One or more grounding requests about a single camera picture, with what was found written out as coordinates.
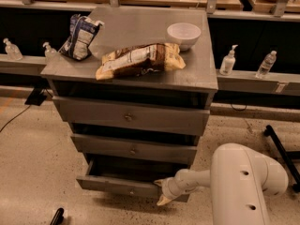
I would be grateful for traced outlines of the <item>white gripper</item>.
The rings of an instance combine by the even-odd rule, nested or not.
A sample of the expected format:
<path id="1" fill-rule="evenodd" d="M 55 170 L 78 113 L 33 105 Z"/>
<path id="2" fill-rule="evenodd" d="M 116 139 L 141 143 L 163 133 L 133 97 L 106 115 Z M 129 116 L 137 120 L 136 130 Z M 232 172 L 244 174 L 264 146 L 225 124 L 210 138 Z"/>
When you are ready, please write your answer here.
<path id="1" fill-rule="evenodd" d="M 155 180 L 154 184 L 161 187 L 163 194 L 159 197 L 157 206 L 163 206 L 170 203 L 172 200 L 182 195 L 182 189 L 177 185 L 173 177 Z"/>

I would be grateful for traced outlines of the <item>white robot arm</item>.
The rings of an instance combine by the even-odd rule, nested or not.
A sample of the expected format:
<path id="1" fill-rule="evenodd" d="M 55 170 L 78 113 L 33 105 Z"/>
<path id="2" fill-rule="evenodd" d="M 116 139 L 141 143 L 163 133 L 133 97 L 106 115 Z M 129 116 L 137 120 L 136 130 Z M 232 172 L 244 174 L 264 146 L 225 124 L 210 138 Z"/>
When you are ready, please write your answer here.
<path id="1" fill-rule="evenodd" d="M 182 169 L 158 179 L 159 206 L 198 188 L 211 189 L 213 225 L 269 225 L 265 197 L 288 187 L 285 169 L 273 158 L 238 143 L 218 147 L 205 171 Z"/>

